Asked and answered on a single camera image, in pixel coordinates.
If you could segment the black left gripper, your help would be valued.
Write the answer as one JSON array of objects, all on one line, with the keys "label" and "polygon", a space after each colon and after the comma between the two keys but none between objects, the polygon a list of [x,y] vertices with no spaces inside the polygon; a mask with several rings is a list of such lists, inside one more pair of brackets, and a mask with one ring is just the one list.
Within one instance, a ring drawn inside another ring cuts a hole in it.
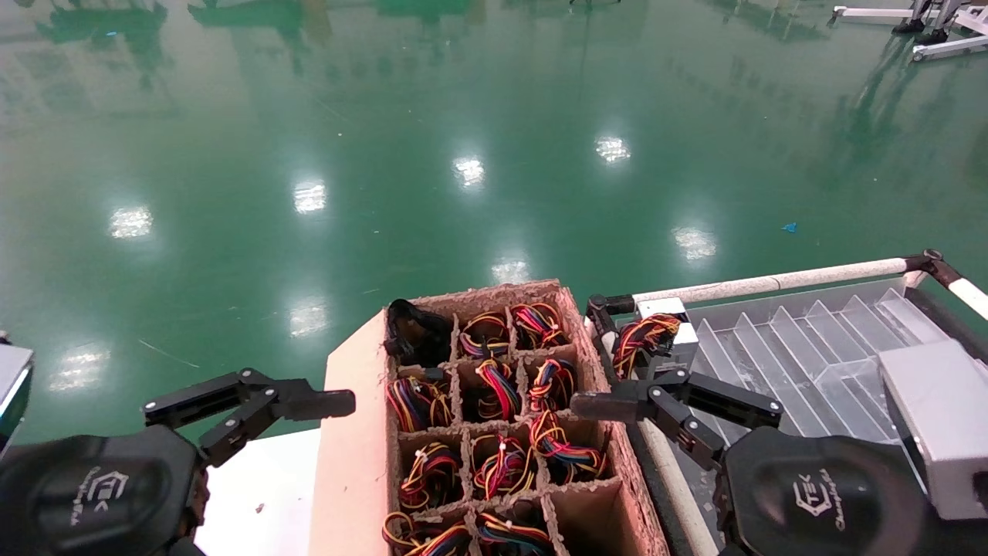
[{"label": "black left gripper", "polygon": [[200,555],[207,475],[197,448],[152,426],[71,436],[2,457],[4,555]]}]

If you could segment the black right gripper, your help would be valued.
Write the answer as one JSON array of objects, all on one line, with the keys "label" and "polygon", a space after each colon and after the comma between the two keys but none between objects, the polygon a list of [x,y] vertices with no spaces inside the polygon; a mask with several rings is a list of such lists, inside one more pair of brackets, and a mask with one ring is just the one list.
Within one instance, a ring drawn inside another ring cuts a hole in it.
[{"label": "black right gripper", "polygon": [[[576,393],[570,408],[596,422],[647,420],[702,470],[720,466],[717,525],[745,555],[909,555],[929,522],[931,504],[902,448],[790,436],[776,430],[780,401],[717,378],[674,367],[608,393]],[[755,432],[726,450],[694,409]]]}]

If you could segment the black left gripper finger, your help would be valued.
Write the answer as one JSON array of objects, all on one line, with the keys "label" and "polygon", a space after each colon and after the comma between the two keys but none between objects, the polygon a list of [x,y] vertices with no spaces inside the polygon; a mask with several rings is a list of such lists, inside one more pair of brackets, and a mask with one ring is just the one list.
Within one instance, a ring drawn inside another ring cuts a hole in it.
[{"label": "black left gripper finger", "polygon": [[146,402],[144,421],[177,430],[225,414],[225,420],[201,434],[198,447],[205,464],[219,467],[280,419],[346,418],[355,411],[349,388],[317,391],[303,378],[274,379],[243,368]]}]

